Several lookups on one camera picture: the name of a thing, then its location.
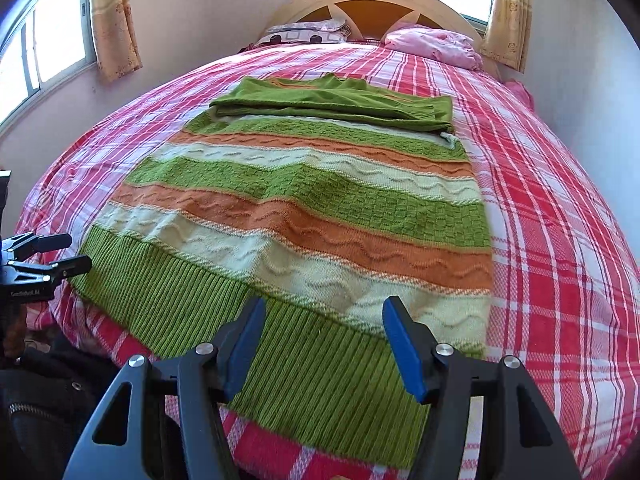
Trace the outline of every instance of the bed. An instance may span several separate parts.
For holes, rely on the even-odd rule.
[[[419,96],[450,95],[491,232],[493,299],[485,358],[517,355],[535,379],[585,478],[603,479],[638,430],[639,275],[610,209],[549,128],[502,85],[497,68],[470,72],[365,44],[394,22],[481,38],[437,0],[293,0],[273,25],[347,17],[357,43],[267,46],[217,60],[120,108],[80,137],[28,196],[18,232],[69,232],[76,254],[123,179],[215,97],[247,75],[308,80],[327,73]],[[126,328],[63,285],[30,308],[31,328],[58,323],[78,347],[119,365],[151,354]],[[168,411],[175,406],[168,402]],[[461,478],[473,478],[479,413],[472,408]],[[385,463],[337,457],[221,408],[234,459],[262,478],[405,478]]]

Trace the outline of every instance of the wall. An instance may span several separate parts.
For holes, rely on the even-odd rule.
[[[606,0],[534,0],[520,79],[640,260],[640,50],[625,25]]]
[[[14,170],[2,234],[49,165],[82,133],[140,94],[257,39],[287,0],[131,0],[144,67],[105,86],[91,68],[0,132],[0,167]]]

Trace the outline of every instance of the floral curtain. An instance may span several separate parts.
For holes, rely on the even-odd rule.
[[[142,68],[129,0],[91,0],[98,67],[107,81]]]
[[[482,53],[524,72],[531,32],[531,0],[494,0]]]

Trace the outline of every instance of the jacket zipper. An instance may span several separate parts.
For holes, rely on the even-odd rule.
[[[49,420],[50,422],[55,422],[57,424],[66,424],[66,420],[61,416],[54,415],[53,413],[49,413],[42,408],[37,406],[33,406],[32,404],[25,404],[23,402],[14,402],[13,404],[9,404],[9,418],[15,413],[28,413],[29,415],[38,416],[39,418],[44,418]]]

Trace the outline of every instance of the wooden headboard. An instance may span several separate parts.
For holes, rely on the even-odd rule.
[[[396,22],[445,28],[471,38],[480,51],[482,38],[472,25],[440,0],[291,0],[271,17],[273,25],[344,18],[351,27],[351,39],[380,40]],[[497,65],[484,57],[484,69],[500,79]]]

